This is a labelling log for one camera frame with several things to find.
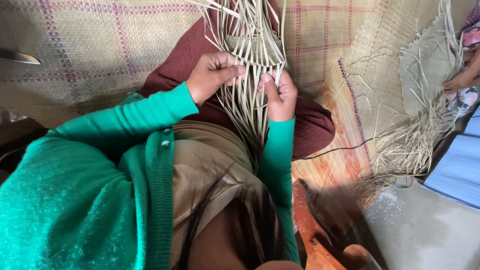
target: cardigan button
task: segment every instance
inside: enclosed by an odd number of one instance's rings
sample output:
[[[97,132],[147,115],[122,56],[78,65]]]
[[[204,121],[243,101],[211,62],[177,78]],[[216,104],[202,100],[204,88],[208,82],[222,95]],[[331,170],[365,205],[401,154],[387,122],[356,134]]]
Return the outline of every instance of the cardigan button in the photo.
[[[165,147],[165,148],[169,147],[170,146],[170,141],[163,141],[162,146]]]

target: knife blade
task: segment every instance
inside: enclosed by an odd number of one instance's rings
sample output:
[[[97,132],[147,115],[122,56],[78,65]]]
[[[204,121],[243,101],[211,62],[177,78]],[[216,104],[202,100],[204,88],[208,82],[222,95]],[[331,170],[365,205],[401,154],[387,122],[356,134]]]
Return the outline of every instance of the knife blade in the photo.
[[[35,64],[35,65],[42,64],[37,58],[33,56],[30,56],[21,52],[11,51],[8,49],[0,49],[0,59],[6,59],[10,61],[27,63],[27,64]]]

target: ribbed cuff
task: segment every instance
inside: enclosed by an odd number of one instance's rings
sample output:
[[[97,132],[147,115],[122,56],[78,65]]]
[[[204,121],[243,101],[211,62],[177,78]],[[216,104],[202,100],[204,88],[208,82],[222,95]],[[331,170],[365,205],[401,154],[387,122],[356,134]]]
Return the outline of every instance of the ribbed cuff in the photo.
[[[284,122],[274,122],[268,120],[270,130],[268,131],[268,141],[281,144],[293,143],[293,131],[295,128],[295,117],[292,120]]]
[[[177,119],[198,113],[198,108],[193,102],[185,82],[169,92],[162,92],[162,94],[162,97],[154,94],[149,99],[153,98],[153,102],[155,102],[157,98],[161,98],[162,103],[169,105]]]

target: concrete floor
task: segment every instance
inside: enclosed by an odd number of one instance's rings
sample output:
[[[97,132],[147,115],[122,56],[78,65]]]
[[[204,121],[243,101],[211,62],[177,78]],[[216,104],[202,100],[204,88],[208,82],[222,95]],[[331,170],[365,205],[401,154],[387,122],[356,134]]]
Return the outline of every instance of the concrete floor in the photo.
[[[478,270],[480,211],[422,188],[386,189],[353,229],[383,270]]]

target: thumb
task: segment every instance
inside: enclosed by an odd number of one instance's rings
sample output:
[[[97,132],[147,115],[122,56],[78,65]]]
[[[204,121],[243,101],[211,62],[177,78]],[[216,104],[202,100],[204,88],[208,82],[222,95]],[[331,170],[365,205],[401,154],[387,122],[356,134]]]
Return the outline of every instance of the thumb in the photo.
[[[262,82],[265,86],[265,92],[268,97],[268,102],[282,102],[282,100],[280,99],[280,95],[278,95],[278,89],[272,76],[268,73],[265,73],[262,76]]]
[[[245,74],[245,67],[244,66],[230,66],[226,67],[222,70],[215,71],[217,74],[218,84],[223,84],[235,77],[239,77]]]

